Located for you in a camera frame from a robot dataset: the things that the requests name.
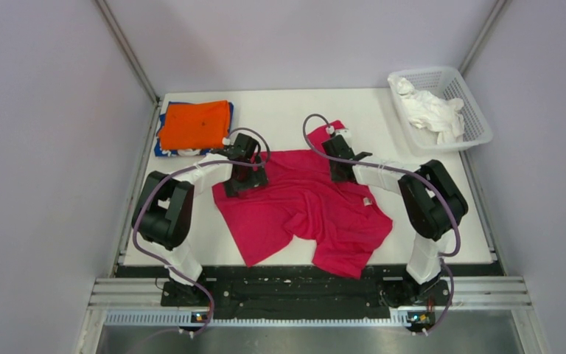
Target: blue cloth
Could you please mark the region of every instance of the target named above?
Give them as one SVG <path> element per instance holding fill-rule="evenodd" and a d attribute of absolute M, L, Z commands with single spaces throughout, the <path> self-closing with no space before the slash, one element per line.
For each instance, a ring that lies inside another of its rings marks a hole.
<path fill-rule="evenodd" d="M 186 103 L 186 102 L 170 102 L 168 103 L 168 106 L 170 107 L 170 105 L 191 105 L 191 103 Z M 233 122 L 233 103 L 228 103 L 228 110 L 231 114 L 231 116 L 229 117 L 229 124 L 228 127 L 229 129 L 231 128 L 231 123 Z M 159 122 L 157 123 L 157 131 L 155 132 L 155 146 L 153 147 L 153 152 L 155 154 L 155 156 L 157 157 L 173 157 L 173 156 L 182 156 L 179 153 L 179 150 L 162 150 L 161 149 L 161 143 L 159 142 L 159 136 L 157 135 L 159 133 L 159 131 L 161 130 L 161 128 L 164 127 L 164 124 L 166 123 L 166 114 L 160 114 L 159 115 Z M 208 153 L 211 149 L 200 149 L 200 152 L 197 155 L 205 155 L 206 153 Z"/>

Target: white table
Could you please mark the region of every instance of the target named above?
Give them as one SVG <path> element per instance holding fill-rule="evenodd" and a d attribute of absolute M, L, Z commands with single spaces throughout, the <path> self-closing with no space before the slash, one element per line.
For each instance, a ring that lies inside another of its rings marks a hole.
<path fill-rule="evenodd" d="M 272 150 L 297 150 L 308 148 L 302 136 L 302 122 L 311 113 L 323 114 L 327 119 L 341 120 L 353 133 L 355 153 L 368 151 L 381 158 L 406 163 L 422 164 L 438 159 L 447 168 L 469 204 L 469 212 L 460 226 L 461 252 L 447 260 L 448 263 L 492 262 L 478 211 L 469 188 L 464 167 L 458 153 L 413 156 L 407 146 L 402 128 L 396 117 L 388 88 L 276 90 L 276 91 L 227 91 L 167 94 L 161 112 L 168 102 L 201 103 L 228 100 L 235 106 L 233 127 L 249 127 L 260 132 Z M 311 121 L 308 132 L 323 125 L 320 119 Z M 151 152 L 146 175 L 158 170 L 171 173 L 197 162 L 201 157 L 158 158 Z M 409 224 L 402 198 L 377 188 L 371 189 L 381 210 L 394 220 L 394 229 L 379 247 L 368 264 L 403 264 L 409 261 L 415 232 Z M 449 239 L 448 250 L 454 248 L 454 234 Z M 244 265 L 223 216 L 214 204 L 211 190 L 194 200 L 192 226 L 188 235 L 196 259 L 208 266 Z M 145 248 L 147 243 L 141 241 Z M 284 249 L 260 263 L 260 265 L 310 265 L 315 251 L 315 241 L 297 237 Z M 129 244 L 123 262 L 126 266 L 158 265 Z"/>

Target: red cloth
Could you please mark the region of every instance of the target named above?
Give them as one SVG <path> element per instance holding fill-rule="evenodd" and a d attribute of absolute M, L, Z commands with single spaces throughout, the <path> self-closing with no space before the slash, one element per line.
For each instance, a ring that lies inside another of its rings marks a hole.
<path fill-rule="evenodd" d="M 332 124 L 343 128 L 339 121 Z M 329 138 L 325 127 L 309 135 L 320 150 Z M 239 198 L 227 198 L 222 184 L 214 186 L 216 206 L 246 265 L 254 266 L 280 251 L 296 235 L 317 241 L 313 256 L 317 267 L 359 278 L 392 228 L 369 188 L 331 181 L 329 161 L 311 150 L 273 152 L 265 170 L 268 185 L 245 191 Z M 365 198 L 370 205 L 364 204 Z"/>

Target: orange cloth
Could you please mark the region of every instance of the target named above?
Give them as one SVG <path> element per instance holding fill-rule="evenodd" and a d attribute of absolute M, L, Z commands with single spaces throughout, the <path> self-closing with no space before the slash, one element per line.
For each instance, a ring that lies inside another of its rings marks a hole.
<path fill-rule="evenodd" d="M 170 105 L 159 142 L 163 150 L 223 148 L 230 122 L 228 101 Z"/>

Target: robotic arm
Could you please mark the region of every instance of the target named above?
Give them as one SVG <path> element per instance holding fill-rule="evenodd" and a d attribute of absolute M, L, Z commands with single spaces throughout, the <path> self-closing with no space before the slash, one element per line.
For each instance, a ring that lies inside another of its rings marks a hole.
<path fill-rule="evenodd" d="M 420 180 L 408 174 L 392 172 L 376 166 L 415 171 L 415 174 L 429 181 L 447 202 L 457 224 L 468 211 L 465 198 L 444 165 L 437 160 L 430 160 L 419 166 L 382 160 L 365 152 L 355 155 L 351 148 L 350 131 L 331 129 L 329 133 L 330 139 L 322 144 L 328 156 L 365 162 L 372 166 L 330 160 L 331 179 L 379 187 L 401 195 L 409 221 L 416 230 L 413 253 L 407 264 L 404 279 L 402 284 L 388 292 L 387 303 L 397 308 L 427 300 L 431 289 L 439 283 L 441 273 L 439 256 L 446 250 L 446 240 L 442 235 L 451 230 L 450 219 L 437 197 L 429 195 L 426 186 Z"/>
<path fill-rule="evenodd" d="M 163 257 L 186 277 L 196 280 L 203 270 L 186 240 L 192 219 L 194 197 L 220 182 L 224 182 L 225 192 L 229 197 L 236 196 L 241 190 L 266 185 L 268 179 L 263 167 L 216 163 L 250 162 L 258 147 L 259 143 L 255 139 L 242 133 L 237 134 L 233 144 L 213 150 L 195 164 L 194 170 L 171 178 L 161 186 L 146 208 L 139 226 L 140 235 L 150 243 L 157 255 Z M 255 155 L 254 161 L 261 162 L 259 154 Z M 131 219 L 132 227 L 135 226 L 147 198 L 167 176 L 158 171 L 153 171 L 147 176 Z M 170 272 L 170 277 L 181 284 L 192 285 L 173 272 Z"/>

